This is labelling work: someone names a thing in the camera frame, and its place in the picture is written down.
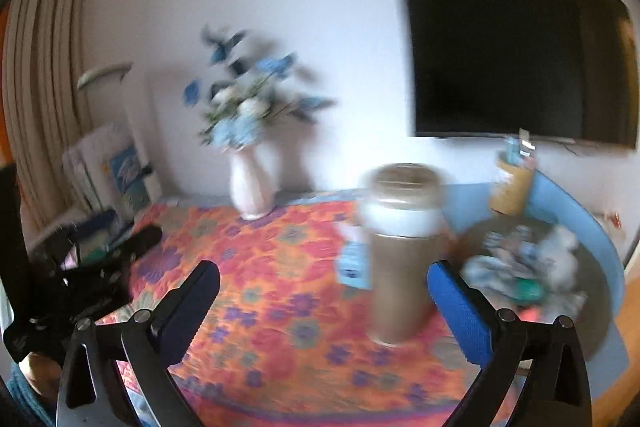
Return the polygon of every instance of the white flowers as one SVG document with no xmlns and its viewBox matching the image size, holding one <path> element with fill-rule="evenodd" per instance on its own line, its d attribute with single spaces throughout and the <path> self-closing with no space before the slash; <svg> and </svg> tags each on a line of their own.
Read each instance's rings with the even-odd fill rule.
<svg viewBox="0 0 640 427">
<path fill-rule="evenodd" d="M 248 98 L 238 106 L 238 114 L 242 116 L 252 116 L 262 118 L 267 114 L 269 105 L 260 98 Z"/>
<path fill-rule="evenodd" d="M 240 97 L 240 90 L 236 86 L 225 87 L 225 89 L 220 89 L 216 95 L 213 97 L 214 103 L 219 103 L 220 105 L 225 104 L 229 100 L 233 98 Z"/>
</svg>

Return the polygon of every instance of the wall-mounted tv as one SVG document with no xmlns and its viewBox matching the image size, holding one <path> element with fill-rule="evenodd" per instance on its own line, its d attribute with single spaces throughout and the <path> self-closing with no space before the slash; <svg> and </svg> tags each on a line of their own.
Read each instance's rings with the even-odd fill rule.
<svg viewBox="0 0 640 427">
<path fill-rule="evenodd" d="M 407 0 L 416 136 L 634 148 L 638 67 L 621 0 Z"/>
</svg>

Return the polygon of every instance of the blue cloth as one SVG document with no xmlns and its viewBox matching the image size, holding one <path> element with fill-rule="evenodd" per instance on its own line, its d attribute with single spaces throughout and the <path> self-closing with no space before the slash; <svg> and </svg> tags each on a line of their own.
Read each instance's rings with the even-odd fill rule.
<svg viewBox="0 0 640 427">
<path fill-rule="evenodd" d="M 17 364 L 11 369 L 11 378 L 6 385 L 18 408 L 33 425 L 56 427 L 56 408 L 44 403 L 31 388 Z"/>
</svg>

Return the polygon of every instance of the wooden floor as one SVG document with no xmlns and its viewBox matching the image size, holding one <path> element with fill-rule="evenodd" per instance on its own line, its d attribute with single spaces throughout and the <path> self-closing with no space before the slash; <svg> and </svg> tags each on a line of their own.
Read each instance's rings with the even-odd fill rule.
<svg viewBox="0 0 640 427">
<path fill-rule="evenodd" d="M 612 425 L 640 391 L 640 279 L 626 287 L 616 324 L 625 341 L 629 367 L 620 379 L 593 404 L 594 427 Z"/>
</svg>

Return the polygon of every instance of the jar lid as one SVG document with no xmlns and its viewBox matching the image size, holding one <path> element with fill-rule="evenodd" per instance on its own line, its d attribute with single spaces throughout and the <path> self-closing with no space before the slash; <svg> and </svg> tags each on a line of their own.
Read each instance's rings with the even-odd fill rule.
<svg viewBox="0 0 640 427">
<path fill-rule="evenodd" d="M 442 181 L 437 172 L 417 163 L 394 163 L 373 171 L 367 197 L 390 208 L 440 208 Z"/>
</svg>

